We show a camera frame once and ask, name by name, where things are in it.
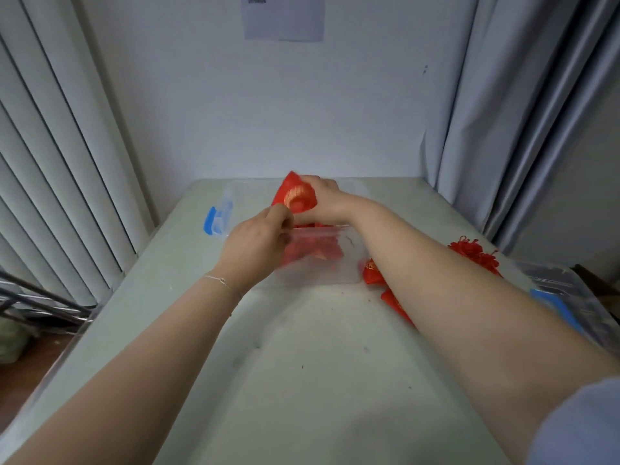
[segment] plastic container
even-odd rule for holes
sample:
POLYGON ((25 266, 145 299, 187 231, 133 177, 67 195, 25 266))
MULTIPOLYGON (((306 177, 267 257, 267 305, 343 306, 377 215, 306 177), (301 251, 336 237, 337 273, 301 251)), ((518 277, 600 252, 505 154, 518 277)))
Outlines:
POLYGON ((564 266, 516 262, 536 284, 531 295, 553 308, 570 326, 620 358, 620 326, 581 278, 564 266))
MULTIPOLYGON (((345 192, 368 197, 368 190, 357 179, 337 179, 345 192)), ((227 237, 240 222, 252 218, 271 205, 281 179, 231 180, 220 202, 211 208, 205 220, 205 232, 227 237)), ((350 284, 361 280, 368 251, 361 236, 350 226, 295 228, 290 243, 296 248, 337 245, 342 257, 325 259, 320 251, 286 264, 259 284, 259 287, 296 287, 306 285, 350 284)))

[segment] paper on wall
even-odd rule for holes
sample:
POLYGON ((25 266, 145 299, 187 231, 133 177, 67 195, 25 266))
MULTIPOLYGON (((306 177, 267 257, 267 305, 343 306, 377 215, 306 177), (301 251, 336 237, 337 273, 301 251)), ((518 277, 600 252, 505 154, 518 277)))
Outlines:
POLYGON ((326 0, 241 0, 245 38, 321 42, 326 0))

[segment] bracelet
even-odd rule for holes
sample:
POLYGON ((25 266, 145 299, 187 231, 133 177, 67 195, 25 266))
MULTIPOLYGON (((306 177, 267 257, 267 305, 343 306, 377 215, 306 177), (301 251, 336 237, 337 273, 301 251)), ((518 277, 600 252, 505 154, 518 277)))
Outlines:
POLYGON ((203 277, 206 277, 207 279, 213 279, 214 281, 220 281, 228 290, 230 290, 230 292, 235 294, 239 298, 239 302, 241 302, 241 299, 243 298, 243 295, 241 295, 241 292, 237 292, 232 287, 230 287, 228 285, 228 283, 226 282, 226 279, 221 278, 221 277, 211 276, 209 274, 205 274, 203 277))

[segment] forearm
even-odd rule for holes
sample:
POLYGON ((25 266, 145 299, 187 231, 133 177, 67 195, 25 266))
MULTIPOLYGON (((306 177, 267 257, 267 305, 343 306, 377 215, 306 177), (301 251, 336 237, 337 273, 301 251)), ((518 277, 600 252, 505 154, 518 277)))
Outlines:
POLYGON ((200 279, 6 463, 151 463, 236 304, 200 279))
POLYGON ((616 361, 523 291, 374 202, 352 225, 420 332, 442 354, 507 453, 522 461, 550 411, 616 361))

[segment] tabletop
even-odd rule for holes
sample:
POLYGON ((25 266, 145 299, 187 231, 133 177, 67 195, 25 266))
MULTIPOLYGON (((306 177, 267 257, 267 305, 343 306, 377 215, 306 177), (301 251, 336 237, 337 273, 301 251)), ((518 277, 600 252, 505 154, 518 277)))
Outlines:
MULTIPOLYGON (((422 179, 362 179, 441 243, 494 248, 422 179)), ((72 351, 0 438, 0 462, 216 261, 203 232, 227 180, 186 191, 72 351)), ((508 258, 499 270, 528 290, 508 258)), ((441 359, 363 282, 253 289, 227 321, 156 460, 167 464, 508 463, 441 359)))

